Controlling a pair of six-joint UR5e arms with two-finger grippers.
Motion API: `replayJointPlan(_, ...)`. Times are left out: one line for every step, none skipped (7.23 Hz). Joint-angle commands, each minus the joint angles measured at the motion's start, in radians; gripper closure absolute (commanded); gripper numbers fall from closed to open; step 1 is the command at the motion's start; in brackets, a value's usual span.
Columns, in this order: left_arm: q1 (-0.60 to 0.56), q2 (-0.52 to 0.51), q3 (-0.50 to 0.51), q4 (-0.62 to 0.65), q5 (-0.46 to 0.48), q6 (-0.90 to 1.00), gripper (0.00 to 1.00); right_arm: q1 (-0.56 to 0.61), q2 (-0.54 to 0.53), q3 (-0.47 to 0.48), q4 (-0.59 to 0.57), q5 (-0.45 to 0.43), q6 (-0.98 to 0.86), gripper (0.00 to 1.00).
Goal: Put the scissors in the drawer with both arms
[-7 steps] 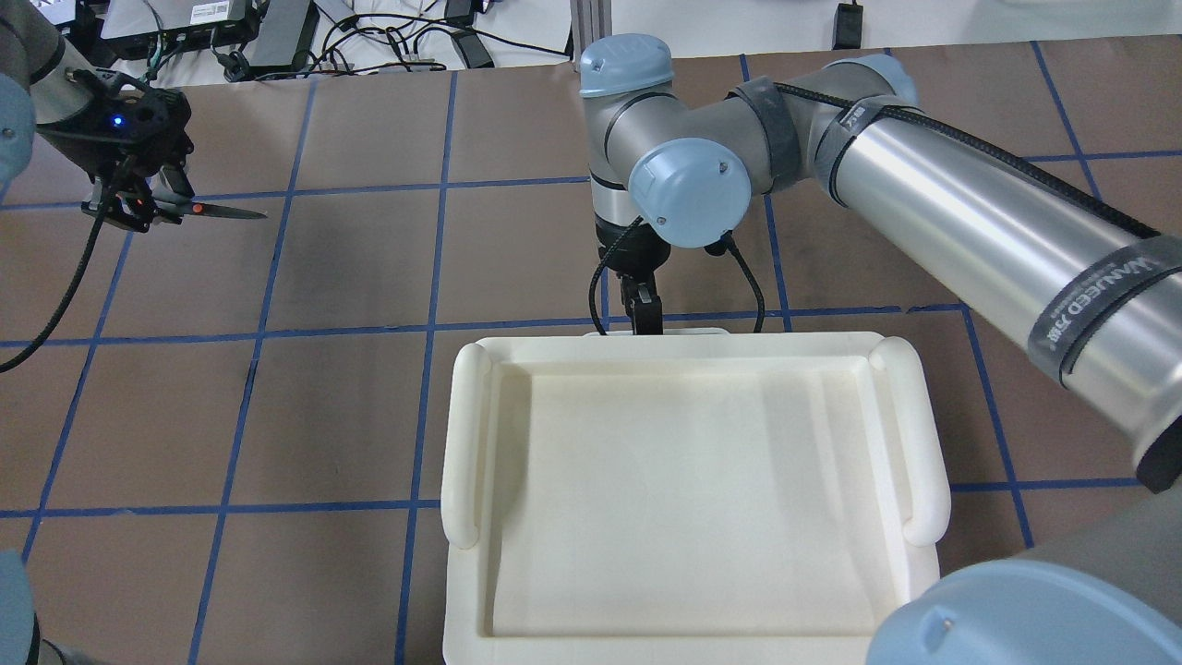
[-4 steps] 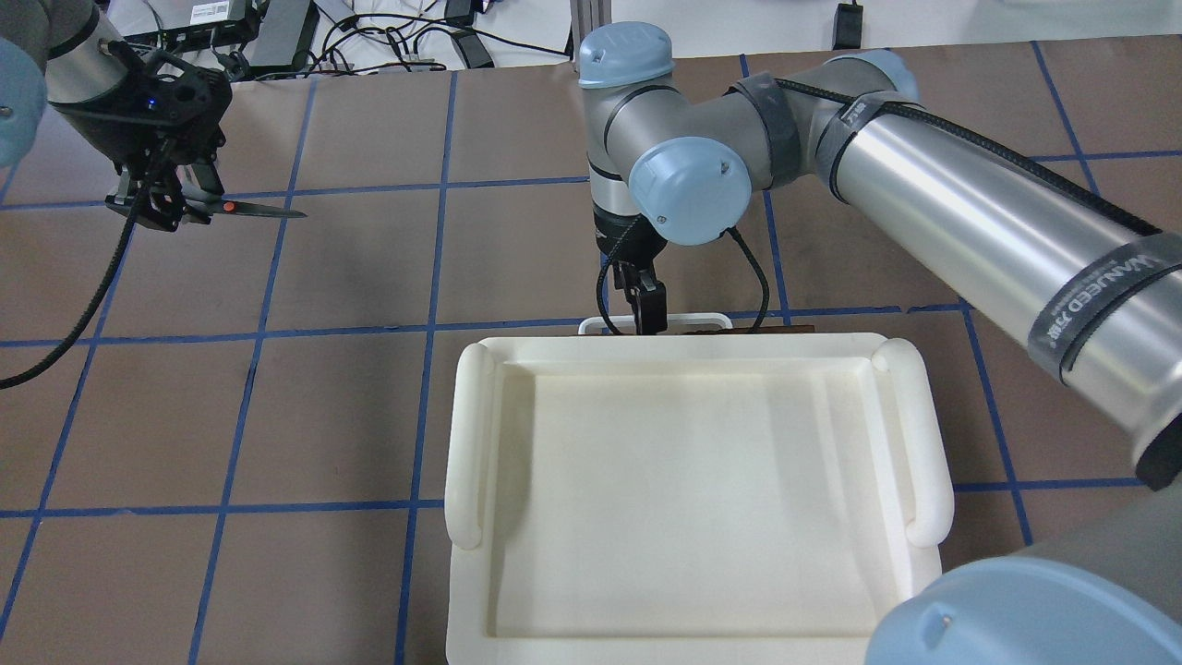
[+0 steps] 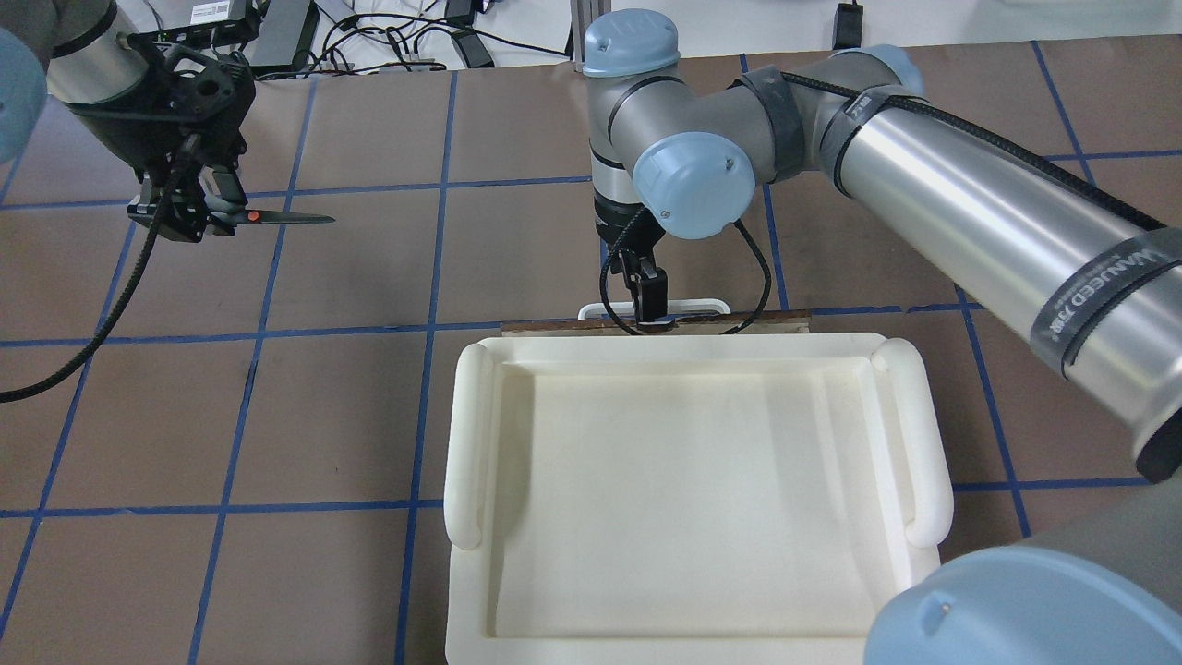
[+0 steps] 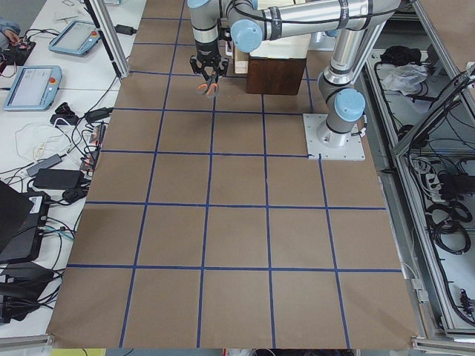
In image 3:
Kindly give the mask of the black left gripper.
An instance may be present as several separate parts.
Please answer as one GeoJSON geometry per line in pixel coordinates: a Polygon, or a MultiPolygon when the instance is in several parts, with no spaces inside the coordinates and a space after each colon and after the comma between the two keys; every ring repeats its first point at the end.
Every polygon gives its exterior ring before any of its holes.
{"type": "Polygon", "coordinates": [[[66,107],[139,181],[126,216],[176,243],[247,222],[239,159],[254,100],[239,50],[115,35],[65,56],[66,107]]]}

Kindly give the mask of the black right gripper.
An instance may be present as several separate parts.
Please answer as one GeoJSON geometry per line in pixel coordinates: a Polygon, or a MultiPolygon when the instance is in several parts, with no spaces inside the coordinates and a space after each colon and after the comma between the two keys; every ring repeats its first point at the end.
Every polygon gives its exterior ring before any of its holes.
{"type": "Polygon", "coordinates": [[[656,261],[664,228],[643,203],[608,198],[598,189],[595,216],[597,235],[608,245],[609,273],[621,274],[632,304],[629,317],[634,325],[655,324],[668,317],[668,278],[656,261]]]}

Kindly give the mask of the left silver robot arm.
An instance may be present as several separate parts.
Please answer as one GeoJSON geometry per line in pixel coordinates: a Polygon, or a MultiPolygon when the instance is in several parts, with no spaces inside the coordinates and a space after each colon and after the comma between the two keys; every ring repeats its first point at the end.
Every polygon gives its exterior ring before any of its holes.
{"type": "Polygon", "coordinates": [[[160,43],[115,1],[5,1],[1,60],[4,163],[52,97],[132,170],[139,194],[126,214],[137,224],[199,243],[264,222],[239,177],[255,98],[241,52],[160,43]]]}

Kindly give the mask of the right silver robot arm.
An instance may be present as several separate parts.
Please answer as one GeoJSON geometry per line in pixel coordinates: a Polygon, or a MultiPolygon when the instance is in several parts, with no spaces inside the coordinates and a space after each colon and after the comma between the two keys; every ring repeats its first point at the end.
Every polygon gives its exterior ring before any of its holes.
{"type": "Polygon", "coordinates": [[[1134,433],[1148,487],[943,563],[873,620],[866,664],[1178,663],[1178,228],[926,102],[894,46],[743,73],[700,97],[677,30],[608,11],[574,30],[595,208],[638,322],[665,314],[663,233],[717,235],[756,185],[819,170],[1134,433]]]}

